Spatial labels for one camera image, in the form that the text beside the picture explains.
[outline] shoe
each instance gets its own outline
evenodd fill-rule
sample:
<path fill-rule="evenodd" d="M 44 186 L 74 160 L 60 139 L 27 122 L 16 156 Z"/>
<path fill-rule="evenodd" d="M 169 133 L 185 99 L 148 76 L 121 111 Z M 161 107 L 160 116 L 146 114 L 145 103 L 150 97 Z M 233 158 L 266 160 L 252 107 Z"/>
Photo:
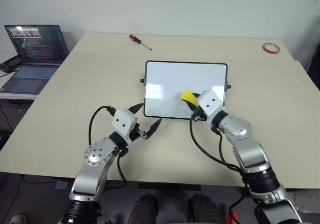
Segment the shoe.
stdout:
<path fill-rule="evenodd" d="M 10 224 L 28 224 L 26 214 L 24 213 L 15 214 L 12 217 Z"/>

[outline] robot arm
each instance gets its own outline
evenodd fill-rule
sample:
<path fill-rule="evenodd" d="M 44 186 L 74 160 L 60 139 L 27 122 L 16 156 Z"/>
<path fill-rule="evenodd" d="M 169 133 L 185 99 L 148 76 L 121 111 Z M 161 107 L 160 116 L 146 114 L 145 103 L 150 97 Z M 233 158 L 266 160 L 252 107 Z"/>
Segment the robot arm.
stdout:
<path fill-rule="evenodd" d="M 75 178 L 69 195 L 69 204 L 59 223 L 97 222 L 97 217 L 101 216 L 99 201 L 107 182 L 107 172 L 115 157 L 117 155 L 123 157 L 134 140 L 139 137 L 148 139 L 160 125 L 161 119 L 156 121 L 148 132 L 139 129 L 135 113 L 142 105 L 137 104 L 124 110 L 107 107 L 113 116 L 114 132 L 109 137 L 90 145 L 85 151 L 82 168 Z"/>
<path fill-rule="evenodd" d="M 249 185 L 250 194 L 258 204 L 254 210 L 258 222 L 302 222 L 284 186 L 278 182 L 264 149 L 252 136 L 250 124 L 226 113 L 222 102 L 212 90 L 204 91 L 200 96 L 186 90 L 181 98 L 189 106 L 193 105 L 192 118 L 205 120 L 215 133 L 219 129 L 233 145 L 242 179 Z"/>

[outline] black cylindrical object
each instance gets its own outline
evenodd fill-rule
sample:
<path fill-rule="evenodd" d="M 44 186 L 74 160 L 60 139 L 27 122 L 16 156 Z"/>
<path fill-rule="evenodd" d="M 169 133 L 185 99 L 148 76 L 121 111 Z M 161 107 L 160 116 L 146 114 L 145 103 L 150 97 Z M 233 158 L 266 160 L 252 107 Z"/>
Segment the black cylindrical object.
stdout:
<path fill-rule="evenodd" d="M 69 200 L 61 222 L 64 224 L 96 224 L 101 216 L 101 207 L 97 201 Z"/>
<path fill-rule="evenodd" d="M 271 167 L 256 173 L 244 173 L 243 181 L 247 183 L 251 191 L 255 193 L 273 191 L 280 186 Z"/>

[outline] white wall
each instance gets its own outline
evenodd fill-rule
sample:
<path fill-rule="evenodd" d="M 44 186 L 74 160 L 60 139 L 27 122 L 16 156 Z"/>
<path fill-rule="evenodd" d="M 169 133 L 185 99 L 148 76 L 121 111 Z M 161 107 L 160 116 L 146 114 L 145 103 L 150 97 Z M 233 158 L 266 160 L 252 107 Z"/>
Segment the white wall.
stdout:
<path fill-rule="evenodd" d="M 319 0 L 0 0 L 0 61 L 15 54 L 5 24 L 59 24 L 69 50 L 87 31 L 281 39 L 308 66 Z"/>

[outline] floor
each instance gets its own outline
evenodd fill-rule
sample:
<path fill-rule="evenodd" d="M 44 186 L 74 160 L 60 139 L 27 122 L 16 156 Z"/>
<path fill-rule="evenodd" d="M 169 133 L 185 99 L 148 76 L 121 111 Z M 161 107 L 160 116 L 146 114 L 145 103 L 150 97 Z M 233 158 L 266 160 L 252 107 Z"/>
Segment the floor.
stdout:
<path fill-rule="evenodd" d="M 56 181 L 52 178 L 42 176 L 26 175 L 25 179 L 32 182 Z M 0 220 L 16 192 L 20 180 L 19 174 L 0 172 Z M 117 221 L 118 224 L 126 224 L 135 201 L 144 193 L 156 196 L 159 203 L 157 223 L 167 224 L 173 222 L 185 222 L 187 199 L 195 193 L 209 196 L 223 211 L 240 196 L 240 188 L 228 186 L 202 185 L 201 191 L 196 190 L 174 190 L 174 189 L 145 189 L 138 188 L 138 182 L 129 181 L 123 189 L 113 189 L 104 193 L 101 200 L 103 215 L 98 219 L 99 224 L 105 221 Z M 72 186 L 70 182 L 65 189 L 56 189 L 55 183 L 28 184 L 20 183 L 18 195 L 3 224 L 9 223 L 11 217 L 18 212 L 25 212 L 31 224 L 53 224 L 57 223 L 63 214 L 68 202 L 69 192 Z M 257 223 L 253 214 L 256 204 L 245 198 L 235 208 L 240 213 L 241 223 Z M 320 223 L 320 214 L 302 213 L 304 221 Z"/>

